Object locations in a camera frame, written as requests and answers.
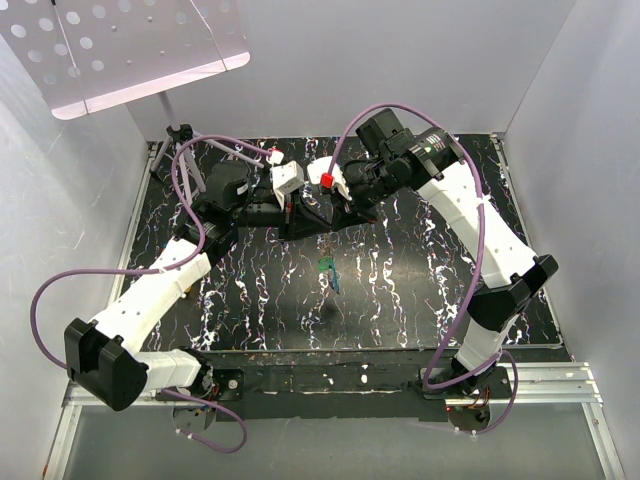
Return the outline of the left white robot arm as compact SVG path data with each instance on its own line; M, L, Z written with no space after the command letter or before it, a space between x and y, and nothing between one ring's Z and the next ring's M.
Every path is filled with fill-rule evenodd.
M193 400L213 386L211 373L185 350L145 354L142 345L162 317L237 243L242 227L274 227L284 240L327 233L330 224L302 197L305 183L332 187L328 157L302 167L271 165L257 186L246 167L216 164L185 212L174 236L147 273L89 321L74 319L64 331L69 378L114 411L142 393L178 387Z

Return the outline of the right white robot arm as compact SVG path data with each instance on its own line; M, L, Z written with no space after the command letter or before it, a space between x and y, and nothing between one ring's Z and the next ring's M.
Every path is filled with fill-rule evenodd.
M428 392L455 389L475 397L489 384L516 319L557 272L550 255L538 255L504 221L484 195L479 170L461 143L434 120L416 135L395 112L398 103L373 105L350 121L370 155L357 175L335 173L344 144L337 143L321 184L343 183L348 212L369 211L410 188L446 221L473 256L471 284L422 377Z

